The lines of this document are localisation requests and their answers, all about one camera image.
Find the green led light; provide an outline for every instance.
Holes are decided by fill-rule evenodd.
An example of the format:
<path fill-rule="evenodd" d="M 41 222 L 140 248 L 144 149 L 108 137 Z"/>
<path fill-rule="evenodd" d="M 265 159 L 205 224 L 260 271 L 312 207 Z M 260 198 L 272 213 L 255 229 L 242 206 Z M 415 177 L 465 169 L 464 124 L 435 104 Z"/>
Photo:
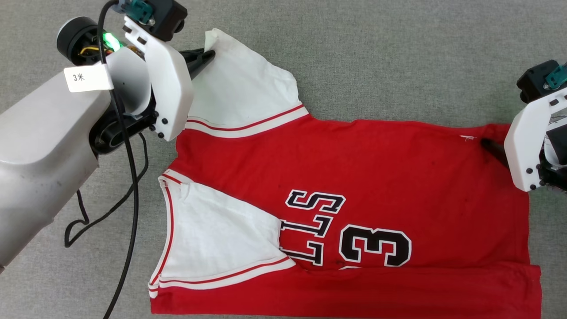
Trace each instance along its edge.
<path fill-rule="evenodd" d="M 103 40 L 107 46 L 109 46 L 114 52 L 122 48 L 120 41 L 115 38 L 110 32 L 103 34 Z"/>

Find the teal connector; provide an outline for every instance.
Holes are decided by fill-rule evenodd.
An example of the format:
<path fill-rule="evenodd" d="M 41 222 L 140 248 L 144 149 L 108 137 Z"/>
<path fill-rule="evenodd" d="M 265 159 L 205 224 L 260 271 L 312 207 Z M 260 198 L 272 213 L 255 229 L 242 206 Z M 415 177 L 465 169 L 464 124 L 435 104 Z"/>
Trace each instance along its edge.
<path fill-rule="evenodd" d="M 557 90 L 560 86 L 567 82 L 567 70 L 565 70 L 563 65 L 560 65 L 546 76 L 545 80 L 551 90 Z"/>
<path fill-rule="evenodd" d="M 128 16 L 134 21 L 148 24 L 150 18 L 154 14 L 154 9 L 146 2 L 141 0 L 132 0 L 132 4 L 128 10 Z"/>

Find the white jersey trim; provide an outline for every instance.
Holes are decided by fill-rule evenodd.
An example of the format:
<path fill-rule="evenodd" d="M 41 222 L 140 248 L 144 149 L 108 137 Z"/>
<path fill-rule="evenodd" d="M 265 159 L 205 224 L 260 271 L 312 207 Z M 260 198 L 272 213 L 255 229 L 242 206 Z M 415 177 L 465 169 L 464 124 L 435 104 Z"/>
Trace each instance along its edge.
<path fill-rule="evenodd" d="M 166 244 L 162 252 L 162 256 L 158 262 L 151 280 L 148 283 L 150 298 L 156 298 L 158 288 L 182 287 L 187 289 L 214 289 L 219 287 L 238 284 L 246 280 L 264 275 L 273 271 L 285 270 L 294 267 L 295 262 L 284 253 L 270 260 L 258 261 L 241 268 L 231 271 L 206 276 L 200 278 L 164 278 L 162 277 L 163 268 L 167 262 L 167 257 L 171 250 L 172 239 L 174 235 L 174 209 L 175 201 L 172 192 L 179 192 L 178 185 L 182 183 L 192 183 L 193 181 L 183 174 L 174 170 L 166 170 L 159 178 L 163 195 L 166 200 L 167 208 L 167 236 Z"/>
<path fill-rule="evenodd" d="M 160 276 L 159 280 L 155 284 L 148 285 L 148 287 L 150 290 L 150 296 L 153 292 L 157 292 L 158 288 L 181 287 L 195 290 L 215 289 L 245 282 L 260 275 L 289 269 L 294 266 L 295 262 L 289 257 L 277 257 L 269 261 L 249 265 L 242 270 L 231 271 L 229 273 L 204 278 L 188 280 L 186 278 L 162 278 Z"/>
<path fill-rule="evenodd" d="M 213 124 L 199 117 L 189 117 L 185 128 L 201 131 L 214 137 L 238 138 L 268 131 L 308 114 L 307 109 L 303 105 L 300 105 L 265 120 L 237 128 Z"/>

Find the number 3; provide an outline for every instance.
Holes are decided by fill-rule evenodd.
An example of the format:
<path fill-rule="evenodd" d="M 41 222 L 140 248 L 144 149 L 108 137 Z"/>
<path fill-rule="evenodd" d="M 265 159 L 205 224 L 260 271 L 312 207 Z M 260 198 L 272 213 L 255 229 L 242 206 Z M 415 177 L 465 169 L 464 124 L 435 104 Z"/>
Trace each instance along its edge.
<path fill-rule="evenodd" d="M 381 254 L 384 243 L 393 245 L 393 252 L 386 253 L 384 266 L 399 267 L 408 262 L 412 254 L 412 241 L 403 232 L 389 229 L 372 229 L 347 225 L 341 231 L 339 250 L 341 256 L 350 262 L 361 262 L 362 249 L 356 248 L 356 240 L 364 241 L 364 251 Z"/>

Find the jersey shoulder strap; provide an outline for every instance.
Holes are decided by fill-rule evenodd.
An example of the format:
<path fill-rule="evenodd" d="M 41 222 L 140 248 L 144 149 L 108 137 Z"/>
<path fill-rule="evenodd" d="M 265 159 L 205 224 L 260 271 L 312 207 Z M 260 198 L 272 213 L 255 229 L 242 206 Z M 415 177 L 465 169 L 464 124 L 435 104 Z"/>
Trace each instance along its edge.
<path fill-rule="evenodd" d="M 206 33 L 205 50 L 215 59 L 193 80 L 186 128 L 243 137 L 308 114 L 288 71 L 218 29 Z"/>

